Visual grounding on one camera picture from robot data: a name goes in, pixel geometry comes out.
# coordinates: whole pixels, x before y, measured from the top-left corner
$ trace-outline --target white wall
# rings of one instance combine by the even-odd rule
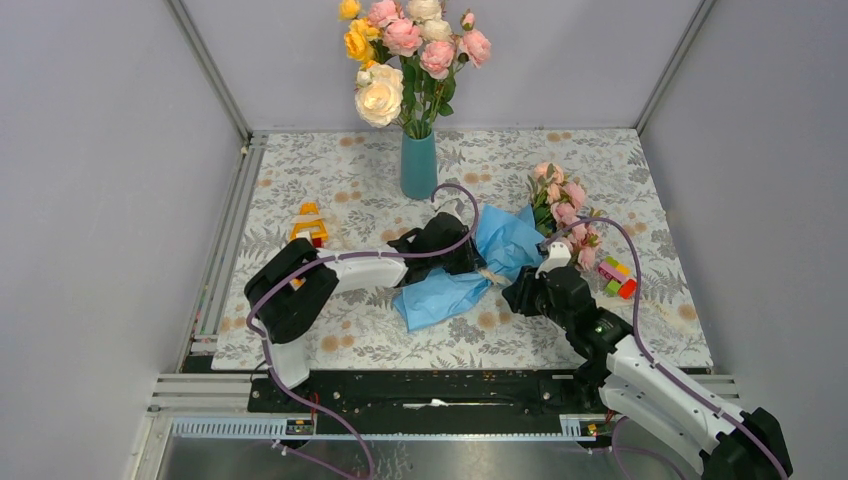
[[[186,0],[255,129],[362,129],[338,0]],[[439,126],[632,126],[698,0],[450,0],[493,44]],[[362,0],[367,8],[371,0]]]
[[[0,3],[0,478],[119,478],[239,140],[164,2]]]
[[[719,366],[845,478],[848,3],[719,1],[643,137]]]

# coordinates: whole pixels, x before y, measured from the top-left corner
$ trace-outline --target teal vase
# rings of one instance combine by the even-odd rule
[[[409,198],[423,200],[439,183],[436,166],[436,135],[427,138],[410,138],[404,132],[400,145],[400,189]]]

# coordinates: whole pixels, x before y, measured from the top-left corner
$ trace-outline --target orange toy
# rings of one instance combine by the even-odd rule
[[[321,215],[321,212],[318,211],[318,205],[315,205],[314,203],[304,203],[300,206],[300,214]],[[292,229],[291,235],[289,236],[289,241],[298,238],[298,235],[302,233],[309,235],[309,238],[312,240],[312,245],[315,248],[323,247],[329,238],[327,229],[324,228],[324,221],[321,219],[311,222],[296,223]]]

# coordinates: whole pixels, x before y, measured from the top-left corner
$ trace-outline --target artificial flower bouquet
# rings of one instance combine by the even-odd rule
[[[339,19],[350,21],[344,35],[348,57],[360,62],[356,110],[374,127],[397,124],[413,139],[427,138],[441,115],[453,113],[456,75],[468,62],[480,68],[491,43],[467,10],[462,34],[442,19],[447,0],[381,0],[363,12],[359,0],[343,0]],[[400,69],[388,65],[397,57]]]
[[[562,168],[545,162],[536,166],[529,180],[533,218],[539,233],[549,237],[580,219],[578,212],[586,205],[586,191],[579,178],[569,180]],[[602,217],[606,212],[589,208],[588,214],[589,217]],[[574,227],[564,239],[571,251],[572,263],[586,271],[595,264],[602,241],[591,224]]]

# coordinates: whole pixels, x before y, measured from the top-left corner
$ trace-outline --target table surface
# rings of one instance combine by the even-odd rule
[[[580,177],[587,204],[606,210],[633,236],[643,265],[640,331],[681,367],[711,366],[709,349],[677,258],[666,214],[634,130],[437,132],[439,180],[460,183],[482,204],[510,212],[529,201],[527,175],[551,161]],[[316,202],[333,250],[374,249],[433,215],[429,201],[399,187],[400,133],[284,133],[270,136],[219,329],[216,370],[252,370],[259,338],[245,327],[245,283],[286,244],[300,205]],[[440,194],[440,200],[460,198]],[[470,208],[464,216],[469,218]],[[600,228],[602,254],[632,265],[624,239]],[[596,297],[604,283],[584,274]],[[542,317],[509,312],[491,287],[469,312],[408,333],[391,304],[394,289],[334,295],[306,333],[312,369],[575,368],[583,363],[563,331]],[[627,302],[613,311],[632,318]]]

